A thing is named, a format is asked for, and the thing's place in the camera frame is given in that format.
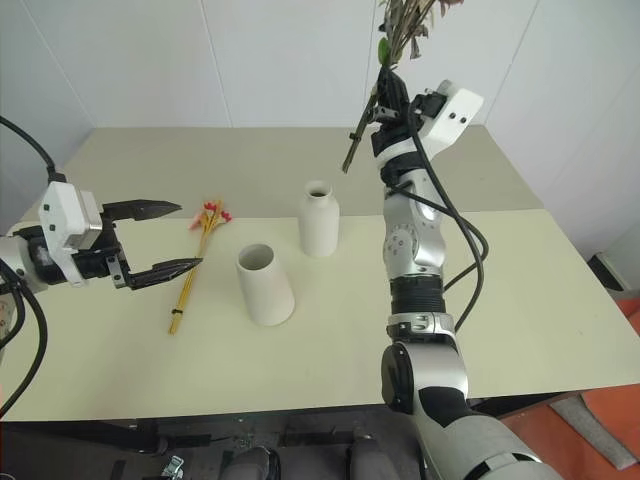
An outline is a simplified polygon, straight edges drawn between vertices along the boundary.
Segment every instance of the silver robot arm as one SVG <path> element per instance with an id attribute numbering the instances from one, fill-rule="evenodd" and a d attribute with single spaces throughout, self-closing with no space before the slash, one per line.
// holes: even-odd
<path id="1" fill-rule="evenodd" d="M 387 333 L 393 341 L 382 359 L 384 400 L 411 416 L 436 478 L 559 479 L 500 421 L 467 406 L 467 373 L 442 296 L 442 214 L 389 186 L 438 204 L 441 198 L 416 158 L 411 136 L 403 131 L 402 109 L 408 111 L 409 105 L 404 84 L 392 72 L 382 71 L 378 95 L 380 106 L 371 115 L 382 126 L 372 142 L 387 185 L 383 256 L 392 295 Z M 457 140 L 482 98 L 450 82 L 423 97 L 419 136 L 432 158 Z"/>

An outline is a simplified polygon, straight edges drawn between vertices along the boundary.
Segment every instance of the white cup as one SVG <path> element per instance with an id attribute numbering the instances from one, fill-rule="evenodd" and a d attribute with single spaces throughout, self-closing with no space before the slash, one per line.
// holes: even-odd
<path id="1" fill-rule="evenodd" d="M 293 313 L 295 299 L 287 274 L 269 245 L 242 249 L 236 261 L 240 288 L 249 316 L 258 325 L 272 326 Z"/>

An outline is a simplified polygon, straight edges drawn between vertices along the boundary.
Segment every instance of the white bottle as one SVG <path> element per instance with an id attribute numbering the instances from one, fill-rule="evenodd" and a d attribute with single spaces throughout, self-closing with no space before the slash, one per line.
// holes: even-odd
<path id="1" fill-rule="evenodd" d="M 327 257 L 338 246 L 340 207 L 326 182 L 312 181 L 305 186 L 300 202 L 298 229 L 302 251 L 311 257 Z"/>

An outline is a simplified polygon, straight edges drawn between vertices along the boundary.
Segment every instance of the metal bracket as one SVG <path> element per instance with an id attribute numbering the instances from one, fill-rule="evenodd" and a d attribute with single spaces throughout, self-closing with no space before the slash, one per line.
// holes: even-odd
<path id="1" fill-rule="evenodd" d="M 180 480 L 184 475 L 184 472 L 182 471 L 183 465 L 184 460 L 173 455 L 171 460 L 169 460 L 169 464 L 164 467 L 164 470 L 162 470 L 162 477 L 167 477 L 170 480 Z"/>

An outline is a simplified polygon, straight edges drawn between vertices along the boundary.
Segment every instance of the white wall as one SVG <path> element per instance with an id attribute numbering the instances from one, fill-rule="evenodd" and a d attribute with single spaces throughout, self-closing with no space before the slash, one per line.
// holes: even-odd
<path id="1" fill-rule="evenodd" d="M 0 113 L 33 135 L 59 164 L 93 128 L 20 0 L 0 1 Z M 40 157 L 1 127 L 0 233 L 20 219 L 45 186 Z"/>
<path id="2" fill-rule="evenodd" d="M 353 126 L 378 70 L 377 4 L 0 0 L 0 112 L 59 163 L 93 126 Z M 447 77 L 483 95 L 476 123 L 588 256 L 640 211 L 637 25 L 637 0 L 467 0 L 398 71 L 411 95 Z M 44 175 L 0 135 L 4 228 Z"/>
<path id="3" fill-rule="evenodd" d="M 586 257 L 640 219 L 640 3 L 540 0 L 487 120 Z"/>
<path id="4" fill-rule="evenodd" d="M 469 0 L 438 18 L 424 58 L 401 66 L 410 93 L 456 78 L 487 99 L 482 123 L 534 5 Z M 353 126 L 378 70 L 377 0 L 1 0 L 0 8 L 0 112 L 60 164 L 93 126 Z M 0 135 L 4 230 L 44 176 L 27 148 Z"/>

